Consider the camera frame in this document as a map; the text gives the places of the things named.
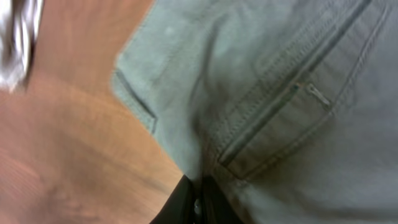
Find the stitching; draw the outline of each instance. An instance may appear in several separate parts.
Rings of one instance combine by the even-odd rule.
[[[322,12],[320,12],[317,16],[315,16],[315,18],[321,17],[329,8],[331,8],[333,1],[330,1],[324,8],[324,10],[322,10]],[[352,3],[352,1],[346,1],[345,4],[343,5],[342,8],[346,8],[345,6],[349,3]],[[342,12],[340,12],[338,9],[340,7],[337,7],[335,10],[335,14],[340,15],[342,14]],[[279,56],[277,56],[277,58],[275,60],[272,61],[271,65],[269,66],[269,70],[266,72],[266,74],[271,74],[273,77],[277,77],[277,80],[275,81],[275,83],[279,83],[281,80],[283,80],[285,77],[283,75],[275,75],[275,73],[285,73],[285,71],[289,71],[291,70],[294,65],[299,61],[299,59],[301,57],[303,57],[305,55],[305,53],[310,50],[311,46],[314,46],[314,42],[319,41],[319,39],[321,39],[320,37],[322,36],[322,34],[326,33],[325,29],[326,27],[328,27],[333,21],[336,22],[338,21],[338,19],[336,19],[336,17],[338,18],[338,16],[332,16],[330,19],[328,19],[326,22],[324,22],[321,26],[321,28],[319,28],[317,30],[317,32],[315,33],[314,37],[311,39],[311,41],[309,41],[305,46],[303,46],[299,51],[298,55],[295,55],[294,58],[292,60],[290,60],[290,63],[288,64],[288,66],[286,67],[282,67],[282,70],[277,71],[278,67],[280,67],[280,63],[282,61],[285,60],[285,57],[289,54],[289,52],[292,50],[292,48],[297,45],[297,42],[303,41],[305,40],[305,35],[307,34],[308,30],[313,29],[313,24],[318,22],[318,20],[314,19],[313,22],[310,23],[310,26],[306,26],[306,28],[304,28],[304,30],[301,30],[299,32],[298,37],[293,40],[288,47],[282,52],[280,53]],[[250,108],[248,109],[248,111],[243,115],[243,119],[239,120],[237,123],[235,123],[232,128],[230,133],[232,132],[232,134],[228,133],[227,136],[225,136],[224,138],[222,138],[222,140],[219,143],[216,143],[216,149],[217,151],[221,151],[220,154],[222,156],[222,154],[224,152],[222,152],[221,148],[225,147],[225,144],[228,143],[231,138],[233,137],[233,133],[236,132],[237,129],[239,129],[239,127],[245,122],[247,121],[248,116],[250,116],[250,114],[256,110],[258,108],[258,106],[266,99],[270,98],[269,93],[272,91],[275,91],[276,87],[275,83],[273,83],[273,85],[268,85],[267,87],[265,87],[266,92],[263,94],[265,96],[262,96],[261,98],[259,98],[258,100],[256,100],[256,102],[254,104],[252,104],[250,106]],[[228,116],[230,116],[232,113],[234,113],[238,106],[249,96],[251,95],[254,90],[256,88],[260,87],[260,83],[256,83],[253,88],[251,88],[251,90],[249,92],[247,92],[235,105],[235,107],[231,110],[230,113],[227,114],[227,116],[224,117],[224,119],[221,121],[221,124],[218,126],[218,128],[215,131],[216,135],[219,135],[219,131],[220,131],[220,127],[223,127],[225,125],[225,122],[227,122],[228,120]]]
[[[286,158],[289,155],[292,155],[297,149],[297,146],[299,146],[305,139],[311,138],[315,135],[315,131],[326,121],[328,121],[332,116],[336,114],[336,112],[340,109],[341,105],[343,102],[346,100],[348,94],[351,92],[353,89],[353,85],[355,83],[355,80],[357,80],[358,75],[360,74],[361,70],[364,67],[364,63],[371,51],[371,49],[374,47],[374,43],[377,40],[378,35],[382,31],[383,25],[385,24],[386,18],[388,17],[390,13],[390,9],[385,6],[382,12],[382,15],[380,19],[378,20],[372,34],[364,44],[361,55],[359,56],[359,59],[357,60],[356,66],[351,72],[351,75],[349,76],[348,80],[346,81],[345,85],[342,87],[342,90],[340,94],[337,97],[337,101],[335,103],[335,107],[323,118],[319,120],[318,123],[314,124],[311,128],[309,128],[308,131],[305,132],[305,134],[301,135],[298,137],[296,141],[294,141],[292,144],[288,145],[285,149],[282,149],[281,151],[275,153],[273,156],[271,156],[269,159],[265,160],[262,164],[259,166],[251,169],[249,172],[247,172],[244,176],[247,177],[247,179],[253,179],[256,174],[260,172],[265,172],[269,170],[271,167],[275,167],[278,165],[278,163],[282,162],[284,158]]]

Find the wooden floor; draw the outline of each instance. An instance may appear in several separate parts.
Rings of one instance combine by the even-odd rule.
[[[25,92],[0,93],[0,223],[149,223],[181,173],[109,88],[148,0],[48,0]]]

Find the white cloth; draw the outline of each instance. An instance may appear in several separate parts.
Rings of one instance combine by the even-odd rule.
[[[26,77],[44,0],[0,0],[0,89]]]

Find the zipper pull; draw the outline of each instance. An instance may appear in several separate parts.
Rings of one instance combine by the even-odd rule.
[[[312,83],[309,83],[305,89],[309,94],[314,96],[325,108],[330,107],[330,101]]]

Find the gray pants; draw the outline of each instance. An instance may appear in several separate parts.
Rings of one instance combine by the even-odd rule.
[[[113,88],[245,223],[398,222],[396,0],[158,0]]]

